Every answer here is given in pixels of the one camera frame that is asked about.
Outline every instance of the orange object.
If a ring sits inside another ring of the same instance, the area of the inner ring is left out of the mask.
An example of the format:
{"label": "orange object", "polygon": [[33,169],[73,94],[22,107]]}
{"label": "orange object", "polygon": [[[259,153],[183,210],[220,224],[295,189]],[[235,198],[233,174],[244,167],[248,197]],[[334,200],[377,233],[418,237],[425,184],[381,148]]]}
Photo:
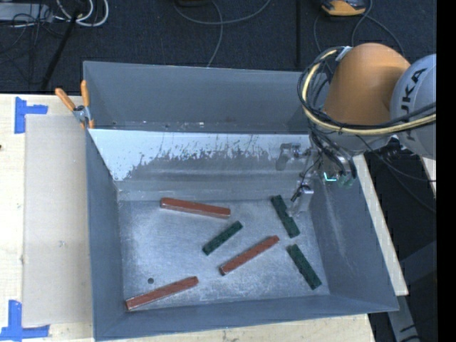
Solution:
{"label": "orange object", "polygon": [[228,218],[231,215],[231,210],[229,208],[215,207],[214,205],[201,204],[199,202],[188,202],[185,200],[172,199],[170,197],[163,197],[160,200],[160,206],[163,209],[208,215],[217,218]]}
{"label": "orange object", "polygon": [[266,238],[264,241],[258,243],[256,246],[252,247],[251,249],[248,249],[243,254],[240,254],[239,256],[233,258],[231,261],[228,261],[226,264],[221,266],[219,268],[220,274],[226,275],[234,269],[237,269],[239,266],[250,261],[251,259],[263,253],[267,249],[270,249],[278,241],[279,238],[277,236]]}
{"label": "orange object", "polygon": [[323,110],[345,124],[374,125],[390,120],[395,84],[409,62],[379,43],[354,47],[336,68]]}
{"label": "orange object", "polygon": [[152,301],[156,301],[165,298],[166,296],[176,294],[180,291],[190,289],[193,286],[196,286],[199,282],[200,281],[196,276],[187,277],[186,279],[176,281],[166,286],[162,286],[161,288],[152,290],[148,293],[129,298],[125,301],[125,305],[127,306],[127,310],[131,311],[132,309],[151,303]]}
{"label": "orange object", "polygon": [[66,92],[63,91],[61,88],[56,89],[56,95],[62,100],[62,103],[65,104],[65,106],[73,111],[74,108],[76,107],[75,103],[70,99],[68,95],[66,95]]}
{"label": "orange object", "polygon": [[[87,81],[82,80],[81,81],[81,95],[83,97],[83,104],[86,108],[89,107],[90,105],[90,96],[88,94],[88,89],[87,89]],[[95,120],[92,118],[88,121],[88,127],[89,128],[94,128],[95,127]]]}

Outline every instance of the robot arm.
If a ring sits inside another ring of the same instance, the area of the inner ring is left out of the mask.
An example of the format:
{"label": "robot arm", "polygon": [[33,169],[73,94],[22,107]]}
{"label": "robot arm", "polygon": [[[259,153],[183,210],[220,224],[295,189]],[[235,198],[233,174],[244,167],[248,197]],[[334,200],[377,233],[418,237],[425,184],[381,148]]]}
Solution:
{"label": "robot arm", "polygon": [[435,54],[410,65],[378,43],[330,48],[303,72],[298,94],[314,153],[308,177],[316,171],[325,181],[350,185],[353,156],[380,149],[393,136],[415,154],[436,158]]}

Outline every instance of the dark floor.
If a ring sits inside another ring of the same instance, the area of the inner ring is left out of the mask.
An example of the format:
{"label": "dark floor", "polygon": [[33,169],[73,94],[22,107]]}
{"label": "dark floor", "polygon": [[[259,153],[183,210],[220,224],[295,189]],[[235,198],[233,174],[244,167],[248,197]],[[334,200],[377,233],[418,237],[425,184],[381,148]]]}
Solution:
{"label": "dark floor", "polygon": [[[56,0],[13,1],[42,3],[62,16]],[[68,12],[78,6],[76,0],[60,1]],[[68,22],[54,19],[50,24],[13,28],[10,21],[2,21],[0,92],[52,93],[60,86],[79,95],[85,60],[300,71],[325,48],[366,41],[390,46],[411,63],[436,52],[437,0],[364,1],[371,2],[372,9],[370,18],[360,22],[360,17],[330,19],[311,0],[301,0],[299,10],[297,0],[214,0],[215,4],[193,7],[177,6],[173,0],[108,0],[108,20],[99,27],[76,25],[51,72]],[[235,21],[253,15],[266,3],[250,19]],[[99,20],[103,2],[94,0],[94,6]],[[184,18],[177,10],[200,22]],[[220,14],[225,22],[222,30],[220,24],[201,23],[219,22]],[[21,23],[19,16],[14,23]],[[368,153],[366,159],[399,260],[407,259],[436,240],[432,190],[426,182],[391,171],[378,154]],[[399,148],[390,161],[407,175],[425,176],[418,156],[407,150]],[[437,340],[436,280],[431,269],[410,285],[408,304],[424,342]],[[394,341],[387,314],[370,319],[377,342]]]}

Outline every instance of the gray bin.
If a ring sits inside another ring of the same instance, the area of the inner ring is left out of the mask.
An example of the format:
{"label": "gray bin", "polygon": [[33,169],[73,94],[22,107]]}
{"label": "gray bin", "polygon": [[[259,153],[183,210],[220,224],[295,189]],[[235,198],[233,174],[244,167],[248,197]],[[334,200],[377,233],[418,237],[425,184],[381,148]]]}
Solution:
{"label": "gray bin", "polygon": [[[315,181],[291,239],[269,201],[292,196],[305,159],[275,168],[283,143],[309,146],[299,73],[84,62],[96,128],[86,131],[96,340],[398,309],[359,181]],[[161,209],[162,197],[229,207],[229,219]],[[243,228],[207,256],[206,242]],[[278,244],[225,276],[268,236]],[[298,244],[312,290],[286,248]],[[125,300],[189,276],[192,289],[127,311]]]}

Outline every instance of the green light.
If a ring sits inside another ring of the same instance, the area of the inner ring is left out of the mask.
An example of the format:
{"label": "green light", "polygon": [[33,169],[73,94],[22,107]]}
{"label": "green light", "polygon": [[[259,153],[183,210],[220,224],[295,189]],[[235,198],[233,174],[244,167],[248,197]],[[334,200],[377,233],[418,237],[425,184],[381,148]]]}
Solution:
{"label": "green light", "polygon": [[337,179],[335,177],[332,179],[328,179],[328,175],[326,174],[326,172],[323,172],[323,175],[325,177],[325,181],[337,181]]}

